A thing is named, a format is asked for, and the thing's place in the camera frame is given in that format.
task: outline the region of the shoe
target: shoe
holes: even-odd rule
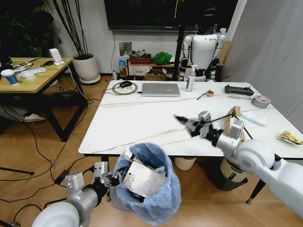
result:
[[[44,117],[40,117],[39,115],[33,113],[28,117],[24,117],[24,122],[42,122],[45,121]]]

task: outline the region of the white table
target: white table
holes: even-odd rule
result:
[[[120,81],[111,81],[108,88]],[[80,145],[79,152],[86,156],[118,156],[125,149],[140,142],[160,145],[167,155],[175,157],[223,157],[220,149],[208,140],[191,138],[173,114],[188,118],[197,117],[208,110],[212,119],[224,116],[234,106],[241,112],[253,111],[259,117],[266,117],[267,126],[260,126],[244,119],[245,127],[254,139],[262,140],[274,152],[285,159],[303,159],[303,146],[278,139],[283,131],[290,131],[299,139],[303,135],[272,105],[266,109],[255,107],[250,100],[233,99],[224,91],[224,82],[196,82],[192,92],[185,90],[186,82],[133,81],[142,90],[142,83],[177,83],[180,97],[143,97],[139,93],[126,96],[105,94],[89,129]],[[229,83],[235,87],[248,87],[259,94],[248,83]],[[214,97],[197,98],[207,90],[215,92]],[[224,129],[225,121],[214,123],[217,129]]]

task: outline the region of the blue plastic bag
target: blue plastic bag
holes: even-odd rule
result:
[[[130,151],[145,165],[153,168],[165,166],[167,182],[160,187],[153,196],[146,197],[139,202],[129,190],[120,186],[112,193],[112,206],[121,211],[133,211],[139,218],[150,225],[160,225],[178,211],[181,203],[181,187],[177,175],[174,172],[170,158],[158,145],[153,143],[139,143],[130,147]],[[124,179],[131,163],[120,156],[114,173],[125,167],[122,173]]]

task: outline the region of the laptop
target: laptop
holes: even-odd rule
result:
[[[142,96],[179,97],[180,91],[177,84],[143,83]]]

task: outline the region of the television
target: television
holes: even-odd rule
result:
[[[229,28],[238,0],[104,0],[109,30],[114,31],[178,31],[181,20],[186,31],[194,31],[195,24],[220,29]],[[212,19],[203,17],[205,9],[212,7]]]

